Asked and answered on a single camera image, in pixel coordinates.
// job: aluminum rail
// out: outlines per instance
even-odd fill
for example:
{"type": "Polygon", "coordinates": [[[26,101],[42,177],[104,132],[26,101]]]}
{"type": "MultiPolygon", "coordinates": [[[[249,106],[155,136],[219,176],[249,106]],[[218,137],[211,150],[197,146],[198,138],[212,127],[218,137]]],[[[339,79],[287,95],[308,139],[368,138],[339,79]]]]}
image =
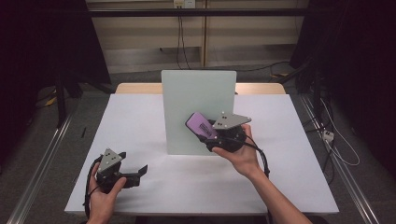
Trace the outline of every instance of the aluminum rail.
{"type": "Polygon", "coordinates": [[[62,143],[64,135],[66,134],[67,128],[69,127],[71,118],[75,114],[76,109],[77,105],[74,105],[71,109],[71,113],[66,117],[63,125],[56,129],[52,140],[50,141],[49,146],[47,147],[47,150],[41,159],[41,162],[38,164],[35,173],[29,181],[29,184],[18,200],[18,203],[15,206],[10,218],[8,219],[7,224],[22,224],[25,221],[32,204],[35,201],[35,196],[40,190],[44,178],[50,169],[53,158],[55,157],[56,152],[62,143]]]}
{"type": "MultiPolygon", "coordinates": [[[[313,124],[315,128],[319,128],[320,125],[317,122],[317,120],[314,119],[314,112],[311,110],[311,107],[313,107],[311,101],[306,96],[305,97],[301,96],[301,100],[303,102],[306,112],[308,113],[309,117],[313,120],[313,124]]],[[[324,141],[324,144],[326,147],[326,151],[328,153],[331,153],[331,146],[326,141],[324,141]]],[[[336,147],[334,147],[333,150],[339,154],[339,151],[336,147]]],[[[334,155],[334,153],[331,153],[331,158],[334,167],[337,169],[339,175],[341,176],[341,179],[343,180],[346,189],[349,192],[349,195],[351,196],[353,202],[355,203],[356,208],[361,213],[361,217],[363,218],[364,223],[378,224],[379,220],[375,214],[373,207],[370,205],[370,202],[364,195],[363,191],[361,190],[361,187],[359,187],[352,173],[350,173],[347,165],[342,161],[339,161],[338,158],[334,155]]]]}
{"type": "Polygon", "coordinates": [[[311,8],[163,8],[163,9],[90,9],[88,11],[73,9],[36,8],[42,16],[73,17],[293,17],[324,16],[334,12],[333,9],[311,8]]]}

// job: human hand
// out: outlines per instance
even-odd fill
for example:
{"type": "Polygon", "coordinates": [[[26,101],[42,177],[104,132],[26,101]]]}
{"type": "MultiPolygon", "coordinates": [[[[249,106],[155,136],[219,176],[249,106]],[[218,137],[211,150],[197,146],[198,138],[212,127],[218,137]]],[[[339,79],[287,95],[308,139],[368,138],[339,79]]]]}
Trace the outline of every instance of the human hand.
{"type": "Polygon", "coordinates": [[[99,162],[97,162],[92,169],[91,179],[90,179],[90,192],[91,194],[91,214],[90,219],[87,223],[108,223],[114,212],[114,204],[116,202],[117,195],[122,190],[122,187],[126,183],[126,178],[120,178],[113,189],[105,194],[102,192],[98,184],[96,183],[95,174],[99,168],[99,162]]]}
{"type": "MultiPolygon", "coordinates": [[[[245,134],[252,138],[250,125],[242,124],[241,126],[245,134]]],[[[254,145],[250,138],[247,138],[246,142],[254,145]]],[[[212,151],[230,161],[235,170],[247,178],[251,178],[262,170],[257,160],[256,149],[252,147],[243,145],[235,152],[229,152],[220,147],[213,147],[212,151]]]]}

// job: black curtain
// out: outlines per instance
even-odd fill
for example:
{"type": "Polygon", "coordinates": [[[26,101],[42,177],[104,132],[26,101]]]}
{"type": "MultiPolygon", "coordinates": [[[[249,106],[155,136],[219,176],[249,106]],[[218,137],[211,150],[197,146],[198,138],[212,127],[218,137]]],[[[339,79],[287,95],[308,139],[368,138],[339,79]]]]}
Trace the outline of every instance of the black curtain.
{"type": "MultiPolygon", "coordinates": [[[[299,66],[310,55],[321,60],[323,84],[372,153],[396,176],[396,145],[392,141],[396,126],[396,3],[345,0],[338,6],[339,12],[332,18],[340,20],[330,29],[333,37],[328,49],[313,54],[317,38],[325,34],[327,26],[308,18],[291,64],[299,66]]],[[[314,76],[302,73],[299,79],[314,76]]]]}
{"type": "Polygon", "coordinates": [[[91,18],[37,14],[38,7],[88,10],[84,0],[0,1],[0,164],[27,128],[38,91],[54,86],[57,74],[72,93],[79,81],[110,82],[91,18]]]}

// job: metal rail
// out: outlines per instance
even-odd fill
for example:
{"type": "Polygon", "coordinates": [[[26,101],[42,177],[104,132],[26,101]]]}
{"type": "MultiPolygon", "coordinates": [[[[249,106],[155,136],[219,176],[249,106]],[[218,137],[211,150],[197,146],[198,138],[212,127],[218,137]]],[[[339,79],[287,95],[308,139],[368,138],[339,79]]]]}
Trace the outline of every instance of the metal rail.
{"type": "Polygon", "coordinates": [[[73,106],[71,113],[66,117],[63,125],[55,131],[41,162],[38,164],[35,173],[15,206],[7,224],[22,224],[26,219],[32,204],[35,201],[35,196],[40,190],[43,180],[50,169],[53,158],[55,157],[59,145],[64,138],[67,128],[69,127],[71,118],[76,112],[76,108],[76,105],[73,106]]]}
{"type": "MultiPolygon", "coordinates": [[[[311,101],[305,96],[301,96],[301,100],[305,107],[306,112],[308,113],[309,117],[313,120],[315,128],[319,128],[320,125],[316,119],[314,119],[314,112],[311,110],[313,106],[311,101]]],[[[331,152],[331,146],[324,141],[326,146],[326,150],[328,153],[331,152]]],[[[333,150],[339,154],[339,151],[336,147],[333,150]]],[[[359,212],[361,213],[361,217],[364,220],[364,223],[367,224],[374,224],[379,223],[378,218],[375,215],[373,207],[370,205],[369,201],[367,200],[366,196],[364,195],[363,191],[359,187],[358,183],[356,182],[355,178],[353,177],[352,173],[350,173],[347,165],[338,160],[333,153],[331,153],[332,162],[334,167],[337,169],[341,179],[343,180],[346,189],[349,192],[353,202],[355,203],[356,207],[358,208],[359,212]]]]}

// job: power outlet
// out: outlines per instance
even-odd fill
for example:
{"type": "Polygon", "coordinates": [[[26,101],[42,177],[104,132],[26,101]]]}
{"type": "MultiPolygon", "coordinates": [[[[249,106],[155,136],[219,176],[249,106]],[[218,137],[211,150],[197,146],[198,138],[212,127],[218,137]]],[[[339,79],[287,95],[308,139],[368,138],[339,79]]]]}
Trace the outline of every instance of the power outlet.
{"type": "Polygon", "coordinates": [[[325,130],[322,133],[322,139],[330,143],[334,139],[334,133],[325,130]]]}
{"type": "Polygon", "coordinates": [[[174,0],[174,8],[184,8],[184,1],[185,0],[174,0]]]}
{"type": "Polygon", "coordinates": [[[184,0],[184,8],[195,8],[195,0],[184,0]]]}

